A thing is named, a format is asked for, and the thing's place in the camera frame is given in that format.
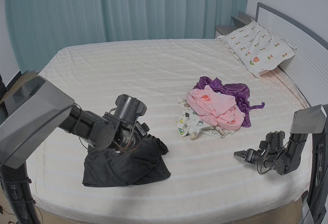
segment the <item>black t-shirt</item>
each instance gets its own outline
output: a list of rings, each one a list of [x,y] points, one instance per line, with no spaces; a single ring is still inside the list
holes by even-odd
[[[168,151],[166,145],[152,135],[142,139],[137,149],[123,154],[109,148],[88,150],[82,184],[103,188],[165,180],[171,173],[161,155]]]

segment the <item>bed sheet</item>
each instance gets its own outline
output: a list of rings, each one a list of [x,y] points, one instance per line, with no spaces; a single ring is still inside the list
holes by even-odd
[[[79,139],[57,128],[27,160],[37,205],[65,218],[91,223],[226,223],[297,200],[308,189],[312,141],[299,168],[285,176],[256,167],[233,153],[258,148],[270,131],[284,130],[305,106],[293,82],[279,69],[255,78],[218,39],[124,41],[72,46],[59,51],[41,76],[99,115],[120,94],[147,105],[139,118],[169,152],[165,181],[140,186],[90,188],[82,185],[87,154]],[[200,76],[250,88],[250,128],[218,139],[200,134],[182,138],[176,120],[184,97]]]

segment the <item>headboard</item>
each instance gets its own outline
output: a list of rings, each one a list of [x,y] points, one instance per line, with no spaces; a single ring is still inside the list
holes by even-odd
[[[295,56],[279,66],[309,104],[328,104],[328,42],[298,21],[262,3],[257,3],[255,21],[297,48]]]

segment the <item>curtain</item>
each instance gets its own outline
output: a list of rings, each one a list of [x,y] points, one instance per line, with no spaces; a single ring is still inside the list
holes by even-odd
[[[137,39],[214,38],[246,0],[5,0],[22,72],[42,69],[62,48]]]

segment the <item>purple satin garment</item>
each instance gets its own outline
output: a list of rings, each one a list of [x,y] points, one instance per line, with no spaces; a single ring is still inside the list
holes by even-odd
[[[249,118],[249,111],[251,109],[258,109],[264,107],[264,102],[258,106],[249,106],[248,98],[250,96],[250,91],[247,85],[245,84],[225,84],[223,85],[221,80],[215,78],[208,78],[207,76],[202,76],[199,79],[199,82],[194,86],[193,89],[202,89],[204,90],[206,85],[210,85],[214,92],[220,92],[225,95],[233,95],[236,99],[237,107],[245,114],[244,122],[242,123],[242,127],[249,128],[251,124],[251,120]]]

